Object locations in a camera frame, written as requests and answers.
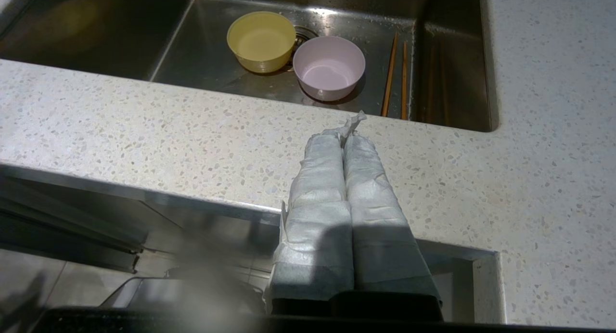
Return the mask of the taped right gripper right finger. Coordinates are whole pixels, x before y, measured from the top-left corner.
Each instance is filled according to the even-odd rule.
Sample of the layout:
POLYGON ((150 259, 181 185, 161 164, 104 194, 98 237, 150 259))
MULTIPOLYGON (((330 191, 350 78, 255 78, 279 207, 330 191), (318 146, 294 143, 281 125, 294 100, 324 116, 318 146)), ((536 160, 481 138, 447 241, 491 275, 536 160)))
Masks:
POLYGON ((356 132, 363 112, 327 131, 328 258, 336 261, 328 300, 359 294, 442 303, 374 143, 356 132))

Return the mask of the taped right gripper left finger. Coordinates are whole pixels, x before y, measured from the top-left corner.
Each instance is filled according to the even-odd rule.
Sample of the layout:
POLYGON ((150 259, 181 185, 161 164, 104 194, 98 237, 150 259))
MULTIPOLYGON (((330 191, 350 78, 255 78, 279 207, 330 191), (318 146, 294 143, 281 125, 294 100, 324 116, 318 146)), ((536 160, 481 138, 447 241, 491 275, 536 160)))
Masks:
POLYGON ((321 311, 354 289, 351 208, 337 131, 314 134, 291 183, 264 292, 268 313, 321 311))

